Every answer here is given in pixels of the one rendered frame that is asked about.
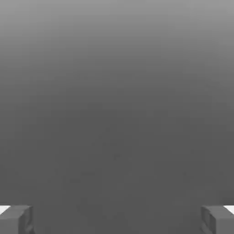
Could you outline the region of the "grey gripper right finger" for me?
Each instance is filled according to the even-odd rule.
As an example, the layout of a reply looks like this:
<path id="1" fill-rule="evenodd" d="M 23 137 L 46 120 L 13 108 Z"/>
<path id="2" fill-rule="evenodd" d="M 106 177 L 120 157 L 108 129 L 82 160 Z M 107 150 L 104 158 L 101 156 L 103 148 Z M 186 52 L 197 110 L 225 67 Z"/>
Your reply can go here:
<path id="1" fill-rule="evenodd" d="M 234 234 L 234 205 L 202 206 L 201 234 Z"/>

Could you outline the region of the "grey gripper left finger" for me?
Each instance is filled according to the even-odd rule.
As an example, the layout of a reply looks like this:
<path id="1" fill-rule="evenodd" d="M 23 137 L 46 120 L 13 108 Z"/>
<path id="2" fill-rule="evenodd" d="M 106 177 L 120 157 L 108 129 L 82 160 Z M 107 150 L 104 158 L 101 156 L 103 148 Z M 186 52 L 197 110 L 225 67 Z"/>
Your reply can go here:
<path id="1" fill-rule="evenodd" d="M 0 234 L 34 234 L 33 206 L 0 205 Z"/>

